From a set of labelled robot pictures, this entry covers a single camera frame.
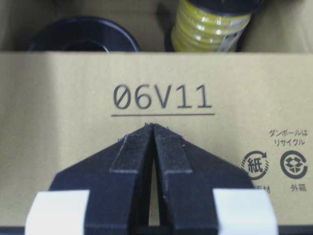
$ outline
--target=cardboard box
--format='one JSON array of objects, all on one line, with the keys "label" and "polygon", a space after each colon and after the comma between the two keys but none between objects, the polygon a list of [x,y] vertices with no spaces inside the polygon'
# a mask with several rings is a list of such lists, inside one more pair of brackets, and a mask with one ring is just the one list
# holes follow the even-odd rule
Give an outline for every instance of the cardboard box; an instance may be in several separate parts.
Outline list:
[{"label": "cardboard box", "polygon": [[[262,167],[266,173],[254,184],[269,192],[279,224],[313,224],[313,57],[288,53],[311,52],[313,2],[268,1],[243,39],[244,52],[288,54],[148,53],[164,51],[176,5],[176,0],[0,2],[1,226],[24,225],[35,194],[47,190],[57,172],[146,122],[166,126],[246,171],[259,171],[254,177]],[[12,52],[26,50],[47,23],[73,15],[119,23],[146,53]],[[149,107],[146,97],[136,103],[141,85],[149,86],[139,90],[150,96]],[[126,96],[114,103],[114,90],[115,99],[130,92],[128,108],[120,109]],[[191,108],[178,108],[183,92]],[[204,104],[212,108],[199,107]],[[281,165],[296,157],[299,171],[296,164]]]}]

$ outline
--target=yellow wire coil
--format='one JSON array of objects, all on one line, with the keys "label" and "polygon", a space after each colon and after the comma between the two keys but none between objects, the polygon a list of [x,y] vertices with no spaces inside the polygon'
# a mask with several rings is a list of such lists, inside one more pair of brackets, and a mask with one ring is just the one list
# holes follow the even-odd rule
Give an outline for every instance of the yellow wire coil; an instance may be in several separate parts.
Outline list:
[{"label": "yellow wire coil", "polygon": [[180,0],[172,44],[177,52],[229,51],[248,25],[251,14],[229,17],[208,13]]}]

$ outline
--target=black spool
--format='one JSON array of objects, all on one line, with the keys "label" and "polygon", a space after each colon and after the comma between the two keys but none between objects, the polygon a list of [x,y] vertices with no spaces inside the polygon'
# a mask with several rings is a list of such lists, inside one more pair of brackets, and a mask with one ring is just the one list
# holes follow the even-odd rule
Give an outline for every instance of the black spool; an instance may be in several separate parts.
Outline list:
[{"label": "black spool", "polygon": [[29,51],[140,52],[138,43],[123,27],[96,17],[73,17],[49,25]]}]

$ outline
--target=black underline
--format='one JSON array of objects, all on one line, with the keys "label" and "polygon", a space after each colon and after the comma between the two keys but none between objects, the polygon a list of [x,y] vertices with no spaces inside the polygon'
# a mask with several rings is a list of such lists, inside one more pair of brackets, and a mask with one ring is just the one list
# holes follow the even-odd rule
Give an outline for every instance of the black underline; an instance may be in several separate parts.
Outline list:
[{"label": "black underline", "polygon": [[190,117],[190,116],[215,116],[215,114],[113,114],[113,118],[121,117]]}]

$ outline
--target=white label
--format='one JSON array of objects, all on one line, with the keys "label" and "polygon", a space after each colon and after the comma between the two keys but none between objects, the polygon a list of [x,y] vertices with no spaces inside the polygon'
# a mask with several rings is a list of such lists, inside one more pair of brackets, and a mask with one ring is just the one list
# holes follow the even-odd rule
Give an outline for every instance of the white label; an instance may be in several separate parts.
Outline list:
[{"label": "white label", "polygon": [[221,42],[220,47],[217,49],[217,52],[227,52],[231,49],[231,47],[237,43],[238,39],[241,37],[242,33],[245,29],[225,36]]},{"label": "white label", "polygon": [[275,212],[265,190],[213,189],[219,235],[278,235]]},{"label": "white label", "polygon": [[25,235],[84,235],[89,190],[39,192]]},{"label": "white label", "polygon": [[229,24],[229,28],[237,28],[237,27],[242,27],[244,24],[248,21],[248,17],[239,19],[239,20],[233,20]]}]

